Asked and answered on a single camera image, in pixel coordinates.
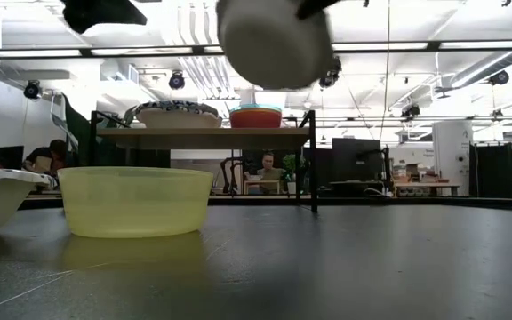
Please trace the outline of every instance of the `wooden shelf board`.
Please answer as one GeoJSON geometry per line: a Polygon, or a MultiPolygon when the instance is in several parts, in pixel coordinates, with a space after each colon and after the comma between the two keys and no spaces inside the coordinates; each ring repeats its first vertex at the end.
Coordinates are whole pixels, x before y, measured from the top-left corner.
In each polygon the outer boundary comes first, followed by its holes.
{"type": "Polygon", "coordinates": [[[97,135],[122,148],[289,150],[308,141],[309,128],[98,129],[97,135]]]}

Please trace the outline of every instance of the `red bowl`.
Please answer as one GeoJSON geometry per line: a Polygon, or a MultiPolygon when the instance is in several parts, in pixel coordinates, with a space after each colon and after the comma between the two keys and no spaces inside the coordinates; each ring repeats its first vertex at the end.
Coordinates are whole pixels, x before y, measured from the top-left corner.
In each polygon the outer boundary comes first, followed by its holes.
{"type": "Polygon", "coordinates": [[[282,112],[269,108],[238,109],[230,113],[230,126],[233,128],[279,128],[282,112]]]}

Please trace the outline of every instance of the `yellow plastic bowl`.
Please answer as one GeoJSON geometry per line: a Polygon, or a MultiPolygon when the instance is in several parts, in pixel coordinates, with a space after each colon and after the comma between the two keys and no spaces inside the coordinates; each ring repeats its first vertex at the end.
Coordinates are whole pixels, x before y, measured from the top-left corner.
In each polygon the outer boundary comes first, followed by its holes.
{"type": "Polygon", "coordinates": [[[203,226],[212,173],[83,167],[59,170],[68,226],[78,236],[170,236],[203,226]]]}

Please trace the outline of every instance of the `man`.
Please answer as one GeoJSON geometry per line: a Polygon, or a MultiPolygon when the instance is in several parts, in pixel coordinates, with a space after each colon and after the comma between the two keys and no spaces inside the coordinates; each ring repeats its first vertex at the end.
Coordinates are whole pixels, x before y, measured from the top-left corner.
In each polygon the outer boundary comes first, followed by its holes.
{"type": "MultiPolygon", "coordinates": [[[[256,171],[256,173],[262,177],[262,180],[265,181],[278,181],[282,179],[282,176],[285,174],[284,169],[274,168],[274,154],[267,152],[262,157],[262,169],[256,171]]],[[[245,172],[244,177],[248,179],[249,173],[245,172]]],[[[262,183],[260,184],[260,191],[264,195],[275,194],[277,193],[277,184],[276,183],[262,183]]]]}
{"type": "Polygon", "coordinates": [[[67,143],[53,140],[49,147],[36,148],[23,162],[23,169],[56,176],[57,171],[66,166],[67,143]]]}

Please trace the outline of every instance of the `black table surface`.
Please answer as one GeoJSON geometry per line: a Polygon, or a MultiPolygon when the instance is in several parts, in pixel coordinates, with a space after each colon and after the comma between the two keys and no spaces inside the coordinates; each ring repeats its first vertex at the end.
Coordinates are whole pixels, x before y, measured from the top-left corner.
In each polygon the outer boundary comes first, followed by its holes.
{"type": "Polygon", "coordinates": [[[512,212],[213,206],[199,232],[133,240],[17,212],[0,319],[512,319],[512,212]]]}

